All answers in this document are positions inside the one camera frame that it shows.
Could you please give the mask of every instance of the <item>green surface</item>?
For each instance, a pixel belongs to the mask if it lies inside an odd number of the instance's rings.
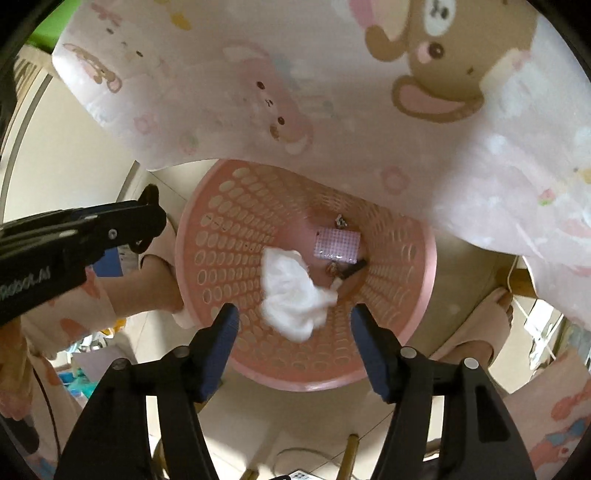
[[[82,0],[64,0],[33,32],[28,43],[51,53]]]

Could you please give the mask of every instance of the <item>pink checkered box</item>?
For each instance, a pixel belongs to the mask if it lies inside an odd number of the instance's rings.
[[[357,263],[361,233],[336,228],[319,228],[314,256],[336,262]]]

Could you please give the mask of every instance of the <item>cable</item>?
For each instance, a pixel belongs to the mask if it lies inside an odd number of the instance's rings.
[[[314,455],[318,455],[320,457],[322,457],[324,460],[326,460],[327,462],[332,463],[335,467],[340,468],[340,463],[335,461],[335,458],[338,457],[339,455],[336,456],[330,456],[327,453],[321,452],[319,450],[314,450],[312,448],[304,448],[304,447],[290,447],[290,448],[286,448],[280,452],[278,452],[275,455],[275,461],[273,462],[273,465],[271,467],[271,473],[274,476],[278,476],[275,473],[275,467],[277,466],[277,458],[279,457],[279,455],[282,455],[283,453],[288,453],[288,452],[306,452],[306,453],[313,453]],[[353,474],[351,474],[351,478],[353,480],[359,480],[359,478],[357,478],[356,476],[354,476]]]
[[[51,404],[49,403],[49,398],[47,397],[47,392],[45,391],[45,387],[43,387],[43,383],[41,383],[41,379],[39,375],[37,375],[37,370],[33,367],[33,374],[37,379],[37,383],[39,387],[41,387],[41,392],[43,392],[43,397],[45,398],[45,403],[47,404],[47,410],[49,411],[49,416],[51,417],[51,423],[53,425],[53,435],[56,438],[56,447],[57,447],[57,461],[59,463],[61,459],[61,446],[60,446],[60,439],[57,436],[57,425],[56,425],[56,418],[53,416],[53,410],[51,409]]]

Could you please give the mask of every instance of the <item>blue object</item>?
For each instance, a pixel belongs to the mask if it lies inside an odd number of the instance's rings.
[[[105,251],[103,257],[95,263],[94,269],[97,277],[122,277],[121,262],[119,260],[119,251],[111,248]]]
[[[57,374],[64,385],[69,385],[74,381],[74,374],[72,372],[60,372]]]

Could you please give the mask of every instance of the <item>chair leg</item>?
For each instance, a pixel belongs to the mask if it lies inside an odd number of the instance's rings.
[[[336,476],[336,480],[351,479],[358,448],[359,437],[355,434],[349,435],[347,440],[347,448],[345,449],[345,454],[343,455],[343,462],[340,464],[339,473]]]
[[[258,478],[258,472],[248,469],[242,474],[240,480],[256,480]]]

